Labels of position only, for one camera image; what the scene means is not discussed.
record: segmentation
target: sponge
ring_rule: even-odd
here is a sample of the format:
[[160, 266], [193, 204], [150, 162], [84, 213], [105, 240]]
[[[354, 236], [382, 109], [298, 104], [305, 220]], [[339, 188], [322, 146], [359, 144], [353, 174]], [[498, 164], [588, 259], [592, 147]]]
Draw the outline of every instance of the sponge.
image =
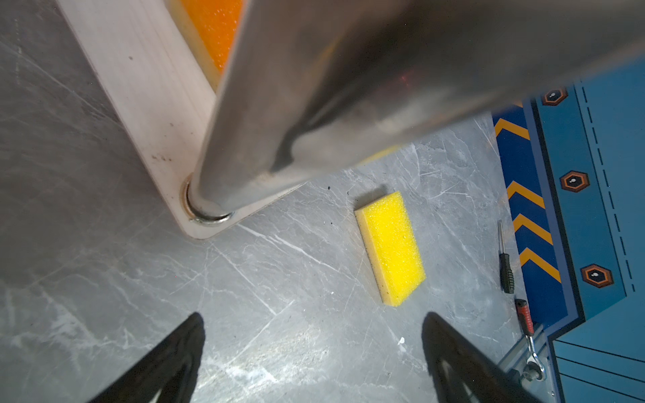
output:
[[354, 212], [385, 305], [399, 306], [426, 279], [400, 192]]
[[233, 46], [242, 0], [166, 0], [166, 3], [215, 91]]

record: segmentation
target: screwdriver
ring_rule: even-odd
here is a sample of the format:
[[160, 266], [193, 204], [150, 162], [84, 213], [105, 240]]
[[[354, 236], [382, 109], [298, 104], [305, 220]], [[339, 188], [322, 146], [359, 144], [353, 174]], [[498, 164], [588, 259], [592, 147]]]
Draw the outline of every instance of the screwdriver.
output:
[[499, 231], [499, 240], [502, 244], [501, 253], [499, 254], [499, 279], [502, 283], [502, 290], [507, 294], [515, 292], [515, 279], [513, 278], [513, 270], [511, 269], [511, 259], [506, 253], [504, 245], [504, 232], [502, 231], [502, 221], [497, 221], [497, 229]]

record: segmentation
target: orange chevron stripe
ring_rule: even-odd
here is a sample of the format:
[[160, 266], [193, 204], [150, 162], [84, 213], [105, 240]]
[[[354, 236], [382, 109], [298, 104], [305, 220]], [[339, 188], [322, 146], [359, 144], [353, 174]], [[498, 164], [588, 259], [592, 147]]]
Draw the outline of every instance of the orange chevron stripe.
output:
[[540, 195], [523, 187], [522, 185], [520, 185], [515, 181], [511, 182], [511, 184], [508, 185], [508, 189], [506, 189], [506, 192], [508, 193], [509, 199], [511, 198], [512, 195], [519, 193], [525, 198], [529, 199], [530, 201], [540, 206], [541, 208], [544, 208], [544, 199]]
[[539, 236], [540, 238], [544, 239], [546, 242], [553, 245], [553, 238], [551, 238], [551, 233], [549, 231], [535, 224], [533, 221], [529, 220], [525, 216], [519, 214], [513, 220], [513, 227], [515, 228], [515, 232], [517, 232], [517, 230], [522, 228], [522, 226], [527, 227], [529, 230], [534, 232], [537, 236]]
[[497, 121], [497, 124], [495, 125], [495, 134], [499, 135], [504, 129], [513, 134], [517, 134], [519, 137], [530, 140], [530, 137], [528, 137], [527, 129], [523, 128], [522, 126], [517, 126], [515, 123], [511, 123], [507, 120], [499, 119]]
[[558, 269], [554, 268], [547, 262], [546, 260], [542, 259], [535, 253], [534, 251], [530, 250], [529, 248], [526, 248], [520, 253], [520, 265], [526, 264], [528, 261], [532, 261], [536, 265], [540, 266], [540, 268], [544, 271], [546, 271], [551, 277], [554, 279], [558, 280], [558, 282], [562, 282], [560, 279], [560, 272]]

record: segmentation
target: red tool handle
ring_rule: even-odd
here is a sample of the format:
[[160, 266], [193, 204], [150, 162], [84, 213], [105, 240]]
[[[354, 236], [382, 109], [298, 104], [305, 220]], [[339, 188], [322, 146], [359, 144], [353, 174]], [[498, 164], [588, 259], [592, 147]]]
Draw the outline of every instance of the red tool handle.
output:
[[527, 336], [533, 336], [533, 320], [531, 319], [531, 311], [528, 310], [528, 302], [524, 299], [515, 300], [515, 309], [517, 309], [517, 316], [520, 319], [520, 326], [522, 331]]

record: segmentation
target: metal shaft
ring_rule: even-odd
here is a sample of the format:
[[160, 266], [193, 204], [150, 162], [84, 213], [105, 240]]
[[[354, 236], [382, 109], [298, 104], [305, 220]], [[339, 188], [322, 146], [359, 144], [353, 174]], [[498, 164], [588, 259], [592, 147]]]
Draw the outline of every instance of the metal shaft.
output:
[[221, 217], [640, 53], [642, 0], [249, 0], [188, 191]]

